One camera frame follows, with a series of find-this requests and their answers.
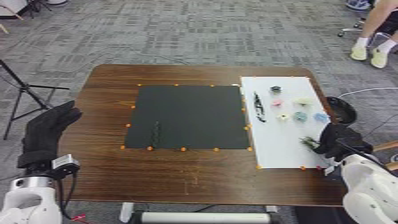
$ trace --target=blue object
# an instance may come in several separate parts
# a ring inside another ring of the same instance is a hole
[[[295,120],[300,122],[308,121],[308,114],[304,112],[295,112]]]
[[[325,113],[316,113],[315,120],[320,121],[322,123],[329,123],[329,115]]]

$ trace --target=pink object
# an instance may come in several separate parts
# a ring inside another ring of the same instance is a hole
[[[283,100],[274,100],[274,102],[272,102],[272,106],[281,106],[283,105]]]

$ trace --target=white sneaker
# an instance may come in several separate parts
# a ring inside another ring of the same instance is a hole
[[[352,47],[350,57],[357,61],[364,61],[368,59],[366,47],[357,47],[357,46]]]
[[[370,60],[370,63],[377,68],[384,68],[387,65],[387,53],[380,52],[377,48],[373,49],[371,52],[373,52],[373,58]]]

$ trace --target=small object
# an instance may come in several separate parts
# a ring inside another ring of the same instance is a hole
[[[272,106],[276,106],[276,107],[279,107],[283,105],[283,100],[274,100],[274,102],[272,102]]]
[[[160,141],[160,122],[155,122],[153,125],[153,133],[151,133],[151,147],[156,148],[158,147],[158,141]]]
[[[295,112],[295,120],[300,122],[308,121],[308,114],[304,112]]]
[[[308,146],[311,150],[315,150],[320,147],[320,142],[316,142],[311,137],[302,138],[300,143]]]
[[[316,113],[315,114],[315,120],[320,121],[322,123],[329,122],[329,115],[325,113]]]
[[[71,221],[77,222],[80,219],[85,219],[85,214],[75,216],[75,217],[71,218]]]
[[[281,121],[286,121],[286,120],[290,119],[290,115],[288,115],[288,114],[279,114],[279,115],[277,115],[277,119],[279,119]]]
[[[265,108],[263,108],[263,103],[258,97],[258,93],[254,92],[254,109],[256,109],[256,113],[258,113],[258,120],[265,123]]]
[[[313,99],[308,97],[297,98],[295,103],[299,103],[302,106],[308,106],[313,104]]]
[[[281,88],[281,86],[272,86],[270,87],[270,91],[272,91],[272,93],[281,93],[283,92],[283,88]]]

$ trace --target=cable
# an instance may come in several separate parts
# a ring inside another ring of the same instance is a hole
[[[71,220],[71,216],[66,213],[66,208],[64,208],[64,185],[62,185],[62,180],[57,180],[57,187],[59,187],[59,209],[64,217]]]
[[[71,200],[71,195],[73,195],[73,192],[75,192],[75,188],[77,188],[77,178],[78,175],[77,173],[73,173],[73,182],[71,182],[71,189],[69,189],[69,193],[68,193],[68,198],[66,198],[66,203],[64,203],[64,185],[62,185],[62,180],[57,180],[57,186],[59,186],[59,209],[61,209],[61,213],[64,215],[64,217],[73,220],[68,212],[66,212],[66,207],[68,207],[68,204],[69,204],[69,200]]]
[[[341,94],[341,95],[338,96],[338,98],[341,98],[341,97],[347,96],[347,95],[352,95],[352,94],[355,94],[355,93],[368,92],[368,91],[373,91],[373,90],[398,90],[398,87],[380,87],[380,88],[363,89],[363,90],[359,90],[359,91],[354,91],[354,92],[348,92],[348,93]]]
[[[398,114],[395,114],[389,119],[382,122],[382,124],[371,129],[370,133],[364,135],[364,138],[373,134],[375,130],[389,123],[389,120],[398,116]]]
[[[203,212],[204,210],[208,210],[212,207],[215,207],[217,205],[208,205],[204,208],[201,208],[199,210],[196,210],[194,212]]]
[[[395,176],[395,173],[391,172],[391,170],[387,169],[387,167],[384,166],[384,164],[352,146],[348,146],[339,139],[336,140],[336,142],[345,146],[345,148],[352,151],[354,154],[357,154],[359,156],[363,156],[380,166],[380,168]]]
[[[69,201],[71,201],[71,195],[73,195],[75,188],[77,188],[77,182],[78,182],[78,174],[73,173],[71,189],[69,189],[69,194],[68,194],[66,204],[64,204],[66,207],[68,207],[68,204],[69,204]]]

